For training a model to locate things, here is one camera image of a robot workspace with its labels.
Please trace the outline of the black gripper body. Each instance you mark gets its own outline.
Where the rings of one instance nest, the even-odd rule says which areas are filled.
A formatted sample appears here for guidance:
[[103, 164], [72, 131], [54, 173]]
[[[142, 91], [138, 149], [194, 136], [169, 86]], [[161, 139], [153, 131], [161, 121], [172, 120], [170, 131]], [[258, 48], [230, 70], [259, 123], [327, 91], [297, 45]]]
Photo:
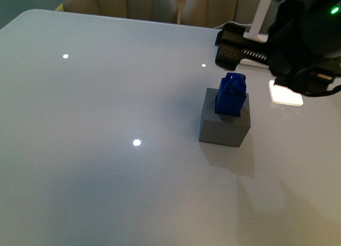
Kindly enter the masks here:
[[245, 38], [245, 27], [226, 23], [218, 32], [215, 45], [215, 63], [219, 67], [235, 71], [243, 59], [268, 65], [266, 44]]

